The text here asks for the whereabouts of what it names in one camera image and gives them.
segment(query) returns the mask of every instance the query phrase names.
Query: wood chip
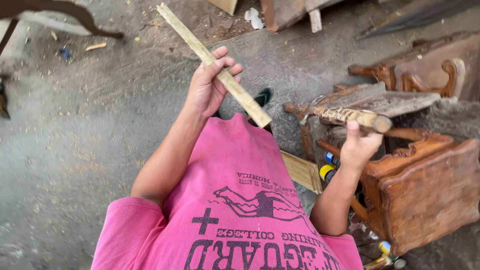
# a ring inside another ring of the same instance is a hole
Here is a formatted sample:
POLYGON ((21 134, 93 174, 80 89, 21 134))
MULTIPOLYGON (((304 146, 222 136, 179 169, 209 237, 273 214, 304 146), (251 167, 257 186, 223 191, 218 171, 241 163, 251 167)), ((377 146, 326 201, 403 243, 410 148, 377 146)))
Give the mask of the wood chip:
POLYGON ((85 49, 85 51, 89 51, 89 50, 93 50, 93 49, 99 49, 99 48, 104 48, 107 46, 107 43, 104 42, 104 43, 100 43, 100 44, 96 44, 96 45, 92 45, 92 46, 89 46, 88 48, 85 49))
POLYGON ((52 38, 57 41, 59 38, 57 37, 57 34, 55 34, 55 32, 50 32, 50 35, 52 36, 52 38))

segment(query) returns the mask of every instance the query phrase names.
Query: right hand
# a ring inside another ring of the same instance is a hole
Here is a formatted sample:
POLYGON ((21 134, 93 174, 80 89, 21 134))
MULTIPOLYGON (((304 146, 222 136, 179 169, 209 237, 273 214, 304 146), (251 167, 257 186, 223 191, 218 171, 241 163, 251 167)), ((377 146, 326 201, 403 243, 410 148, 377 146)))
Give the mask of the right hand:
POLYGON ((347 140, 340 151, 342 168, 361 173, 370 158, 382 145, 383 134, 370 133, 361 136, 360 125, 357 122, 347 123, 347 140))
POLYGON ((230 67, 228 72, 235 77, 237 83, 240 83, 240 77, 237 75, 242 72, 243 67, 236 64, 233 58, 226 56, 227 53, 228 49, 225 46, 214 50, 212 54, 217 61, 208 66, 200 64, 193 74, 184 106, 192 115, 201 115, 206 120, 222 105, 227 89, 216 77, 221 70, 230 67))

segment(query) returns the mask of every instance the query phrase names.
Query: cross symbol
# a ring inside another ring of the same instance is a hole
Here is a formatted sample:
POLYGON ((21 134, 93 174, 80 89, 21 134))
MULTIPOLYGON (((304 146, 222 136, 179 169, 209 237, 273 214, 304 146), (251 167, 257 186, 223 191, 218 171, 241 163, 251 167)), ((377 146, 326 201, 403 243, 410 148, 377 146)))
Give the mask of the cross symbol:
POLYGON ((205 235, 205 231, 207 230, 208 224, 218 224, 218 219, 210 217, 211 212, 212 212, 212 209, 207 208, 207 209, 205 209, 205 213, 204 213, 203 217, 192 219, 192 223, 201 223, 202 224, 200 226, 200 230, 198 231, 198 234, 205 235))

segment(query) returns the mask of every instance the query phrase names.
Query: pink t-shirt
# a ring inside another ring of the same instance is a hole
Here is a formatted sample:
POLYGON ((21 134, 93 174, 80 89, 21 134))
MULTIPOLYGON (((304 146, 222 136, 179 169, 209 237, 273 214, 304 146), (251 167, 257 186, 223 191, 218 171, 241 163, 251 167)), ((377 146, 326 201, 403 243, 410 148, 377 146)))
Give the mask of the pink t-shirt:
POLYGON ((273 136, 210 118, 165 209, 110 204, 92 269, 362 270, 350 235, 319 235, 273 136))

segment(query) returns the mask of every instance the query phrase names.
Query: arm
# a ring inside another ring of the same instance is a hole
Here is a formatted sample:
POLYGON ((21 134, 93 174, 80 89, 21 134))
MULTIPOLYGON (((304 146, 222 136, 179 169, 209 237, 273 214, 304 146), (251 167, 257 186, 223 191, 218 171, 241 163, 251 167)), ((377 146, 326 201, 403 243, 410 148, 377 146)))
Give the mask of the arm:
POLYGON ((382 134, 360 136, 358 123, 347 124, 347 140, 340 153, 340 168, 316 198, 310 214, 320 234, 339 236, 347 229, 348 210, 362 170, 382 144, 382 134))
POLYGON ((224 57, 227 53, 227 47, 218 48, 213 52, 218 60, 209 66, 201 64, 195 71, 182 111, 160 147, 140 170, 130 196, 163 207, 170 192, 182 179, 200 132, 227 93, 216 75, 224 67, 231 67, 229 72, 233 76, 243 69, 233 58, 224 57))

